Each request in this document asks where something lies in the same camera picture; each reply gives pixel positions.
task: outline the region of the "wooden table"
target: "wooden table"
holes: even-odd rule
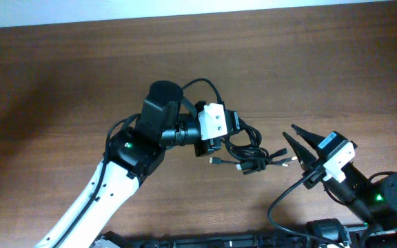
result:
[[[215,82],[270,152],[289,147],[281,133],[295,123],[352,139],[366,176],[397,171],[397,3],[0,28],[0,247],[31,247],[55,225],[101,160],[108,128],[140,112],[151,83],[197,77]],[[215,99],[206,84],[185,93]],[[295,163],[244,176],[208,159],[170,150],[104,231],[270,228],[269,204],[302,173]],[[358,223],[321,186],[298,188],[274,215]]]

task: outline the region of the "sticker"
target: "sticker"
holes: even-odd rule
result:
[[[234,117],[235,117],[235,125],[237,126],[237,129],[240,129],[240,123],[238,122],[237,112],[234,112]]]
[[[327,138],[324,139],[324,141],[321,141],[321,143],[318,145],[318,147],[321,149],[324,148],[335,137],[336,137],[336,134],[334,132],[332,132],[331,134],[329,134],[329,136]]]

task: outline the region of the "brown table surface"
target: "brown table surface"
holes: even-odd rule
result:
[[[366,176],[397,171],[397,3],[0,28],[0,247],[47,234],[88,183],[107,129],[140,112],[152,82],[197,77],[215,82],[270,152],[289,147],[281,133],[295,123],[352,139]],[[215,99],[206,84],[185,94]],[[170,150],[104,231],[271,228],[269,204],[302,173],[294,163],[244,176],[208,160],[192,146]],[[296,189],[274,216],[359,222],[320,185]]]

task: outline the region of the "white wall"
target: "white wall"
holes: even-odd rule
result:
[[[0,27],[381,0],[0,0]]]

